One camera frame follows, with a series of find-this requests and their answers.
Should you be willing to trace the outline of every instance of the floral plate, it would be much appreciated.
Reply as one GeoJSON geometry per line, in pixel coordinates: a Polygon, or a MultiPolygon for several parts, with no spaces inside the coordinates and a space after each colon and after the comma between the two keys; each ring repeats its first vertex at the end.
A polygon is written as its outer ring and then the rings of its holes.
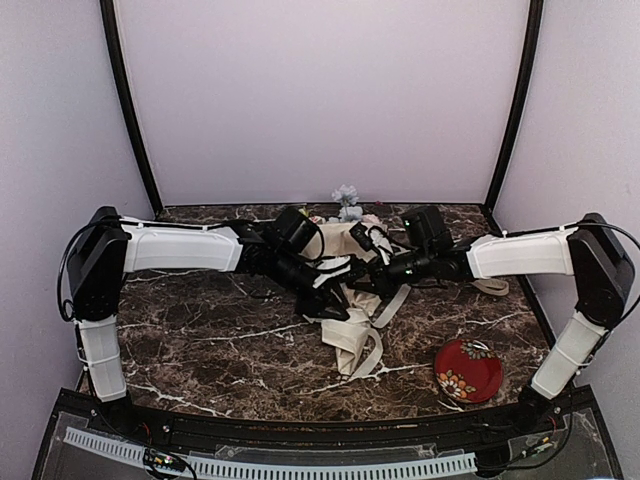
{"type": "Polygon", "coordinates": [[[435,372],[444,393],[461,403],[482,403],[502,385],[502,363],[484,343],[458,339],[436,355],[435,372]]]}

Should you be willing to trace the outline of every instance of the black frame post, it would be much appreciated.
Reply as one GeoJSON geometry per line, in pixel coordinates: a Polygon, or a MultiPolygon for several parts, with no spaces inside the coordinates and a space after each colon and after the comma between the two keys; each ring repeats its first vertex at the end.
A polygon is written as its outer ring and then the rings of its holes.
{"type": "Polygon", "coordinates": [[[151,208],[153,208],[154,213],[157,215],[164,207],[162,205],[162,200],[160,199],[158,186],[153,178],[151,164],[149,163],[149,157],[147,156],[147,152],[144,148],[140,126],[138,125],[138,118],[133,106],[133,98],[131,97],[131,90],[129,88],[129,81],[127,79],[127,72],[124,65],[124,57],[122,55],[122,46],[120,45],[120,36],[118,35],[118,22],[116,19],[113,0],[100,0],[100,10],[102,11],[104,34],[106,36],[107,47],[109,49],[113,79],[115,80],[118,97],[120,98],[122,115],[127,126],[127,132],[129,133],[129,140],[131,141],[133,154],[136,157],[138,170],[140,170],[140,176],[142,177],[144,188],[147,191],[147,197],[149,197],[151,208]]]}
{"type": "Polygon", "coordinates": [[[522,48],[522,57],[520,59],[520,69],[518,70],[518,79],[513,94],[513,102],[511,103],[511,111],[507,120],[507,128],[502,139],[502,146],[498,154],[498,161],[493,172],[493,178],[489,185],[489,192],[484,201],[484,207],[492,213],[502,185],[504,184],[513,147],[516,143],[524,104],[527,99],[529,90],[529,82],[531,80],[531,72],[533,71],[533,62],[536,56],[536,47],[538,46],[538,35],[540,33],[540,24],[542,22],[542,8],[544,0],[531,0],[529,4],[529,18],[527,20],[527,33],[524,37],[524,46],[522,48]]]}

